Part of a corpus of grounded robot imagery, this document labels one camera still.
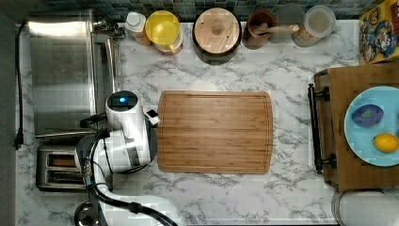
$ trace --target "toaster slot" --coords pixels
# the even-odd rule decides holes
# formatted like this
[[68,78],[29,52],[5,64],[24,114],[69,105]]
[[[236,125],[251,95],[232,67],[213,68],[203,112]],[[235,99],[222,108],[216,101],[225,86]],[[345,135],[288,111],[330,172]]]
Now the toaster slot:
[[82,175],[79,171],[47,171],[47,183],[52,184],[69,184],[69,185],[83,185]]
[[47,166],[49,167],[63,167],[63,168],[75,168],[73,155],[68,154],[48,154]]

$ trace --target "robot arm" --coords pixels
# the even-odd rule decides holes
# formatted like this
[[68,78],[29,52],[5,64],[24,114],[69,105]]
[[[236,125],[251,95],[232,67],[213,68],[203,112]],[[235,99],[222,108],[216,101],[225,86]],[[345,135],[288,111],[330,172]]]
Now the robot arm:
[[[125,94],[128,94],[127,99],[121,100],[120,96]],[[172,202],[155,196],[117,195],[105,183],[105,178],[112,173],[134,169],[152,161],[142,106],[135,97],[127,91],[112,94],[107,99],[106,114],[112,127],[119,130],[110,132],[107,137],[103,137],[104,134],[84,137],[76,148],[77,152],[79,149],[88,150],[81,171],[90,201],[102,225],[184,226]],[[115,98],[127,103],[117,103]],[[79,156],[75,160],[83,162]]]

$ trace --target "wooden cutting board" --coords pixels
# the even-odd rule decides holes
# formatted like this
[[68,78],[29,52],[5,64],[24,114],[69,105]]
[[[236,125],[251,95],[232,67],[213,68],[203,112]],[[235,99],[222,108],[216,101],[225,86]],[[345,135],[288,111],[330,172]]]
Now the wooden cutting board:
[[158,114],[161,170],[268,172],[273,116],[267,93],[164,91]]

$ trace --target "black handle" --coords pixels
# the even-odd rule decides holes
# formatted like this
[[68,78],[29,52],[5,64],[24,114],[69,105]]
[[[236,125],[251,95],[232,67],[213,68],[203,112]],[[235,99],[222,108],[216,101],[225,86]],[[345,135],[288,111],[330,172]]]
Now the black handle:
[[333,153],[328,159],[323,160],[322,158],[316,97],[323,97],[325,101],[329,101],[329,89],[324,88],[323,91],[316,93],[313,84],[309,84],[308,87],[309,106],[311,108],[311,133],[313,136],[314,165],[316,166],[317,173],[322,174],[323,165],[329,164],[332,168],[337,168],[337,161],[335,154]]

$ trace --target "white container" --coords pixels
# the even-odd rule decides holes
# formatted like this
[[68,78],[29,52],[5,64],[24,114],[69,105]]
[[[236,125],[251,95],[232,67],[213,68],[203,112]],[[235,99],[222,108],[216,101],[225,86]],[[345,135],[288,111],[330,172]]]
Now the white container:
[[334,12],[323,6],[315,6],[306,13],[304,25],[292,38],[296,45],[307,47],[329,35],[336,23]]
[[151,45],[151,41],[146,34],[144,25],[146,17],[137,12],[129,12],[127,14],[125,28],[130,31],[135,40],[142,45]]

